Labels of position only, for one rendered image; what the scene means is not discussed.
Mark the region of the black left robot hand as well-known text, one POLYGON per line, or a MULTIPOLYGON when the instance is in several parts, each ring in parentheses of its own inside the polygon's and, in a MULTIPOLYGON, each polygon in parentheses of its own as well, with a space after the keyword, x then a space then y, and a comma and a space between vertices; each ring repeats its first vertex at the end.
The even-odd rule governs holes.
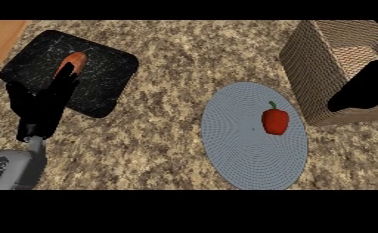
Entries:
POLYGON ((26 142, 32 136, 47 139, 54 133, 66 103, 79 83, 72 68, 68 63, 48 87, 37 94, 32 94, 17 81, 6 84, 10 109, 19 116, 16 140, 20 142, 26 142))

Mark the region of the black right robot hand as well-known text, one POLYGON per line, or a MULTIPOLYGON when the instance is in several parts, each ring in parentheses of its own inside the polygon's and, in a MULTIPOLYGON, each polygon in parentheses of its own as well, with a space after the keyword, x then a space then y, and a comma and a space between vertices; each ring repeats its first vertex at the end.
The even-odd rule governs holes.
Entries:
POLYGON ((328 102, 336 112, 347 108, 369 109, 378 105, 378 60, 370 61, 328 102))

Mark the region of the brown wicker basket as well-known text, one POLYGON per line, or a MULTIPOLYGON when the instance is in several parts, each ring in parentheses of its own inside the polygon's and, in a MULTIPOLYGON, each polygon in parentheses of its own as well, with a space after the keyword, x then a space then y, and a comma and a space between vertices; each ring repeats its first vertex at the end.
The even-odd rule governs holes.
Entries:
POLYGON ((328 101, 366 64, 378 60, 373 20, 301 20, 279 53, 291 89, 313 126, 376 121, 378 106, 328 109, 328 101))

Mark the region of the red bell pepper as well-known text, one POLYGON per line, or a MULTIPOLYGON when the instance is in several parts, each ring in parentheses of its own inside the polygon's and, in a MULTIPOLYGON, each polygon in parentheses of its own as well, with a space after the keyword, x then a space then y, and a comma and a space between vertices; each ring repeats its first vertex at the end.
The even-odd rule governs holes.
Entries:
POLYGON ((277 108, 273 101, 268 102, 268 105, 271 108, 261 115, 263 128, 267 134, 282 135, 288 129, 289 114, 277 108))

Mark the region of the round blue-grey placemat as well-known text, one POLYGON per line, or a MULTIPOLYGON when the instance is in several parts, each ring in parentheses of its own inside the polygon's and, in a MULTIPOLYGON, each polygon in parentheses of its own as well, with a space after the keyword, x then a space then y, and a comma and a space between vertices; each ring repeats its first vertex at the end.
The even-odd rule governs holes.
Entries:
POLYGON ((301 117, 274 89, 252 82, 224 86, 211 97, 201 120, 209 162, 226 181, 242 190, 283 190, 307 162, 307 133, 301 117), (271 135, 261 116, 270 108, 288 113, 288 129, 271 135))

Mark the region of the orange carrot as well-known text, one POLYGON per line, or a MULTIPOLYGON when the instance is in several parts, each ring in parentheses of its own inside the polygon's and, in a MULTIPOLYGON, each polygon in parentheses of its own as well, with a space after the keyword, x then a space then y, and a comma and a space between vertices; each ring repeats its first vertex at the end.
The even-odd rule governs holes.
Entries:
POLYGON ((57 77, 60 75, 60 71, 65 67, 65 65, 71 63, 74 68, 72 68, 72 74, 75 75, 79 75, 82 69, 84 69, 84 66, 85 66, 85 63, 87 63, 87 55, 84 52, 74 52, 71 53, 65 59, 62 60, 60 64, 59 64, 59 67, 57 67, 57 70, 56 70, 56 73, 54 73, 54 77, 57 77))

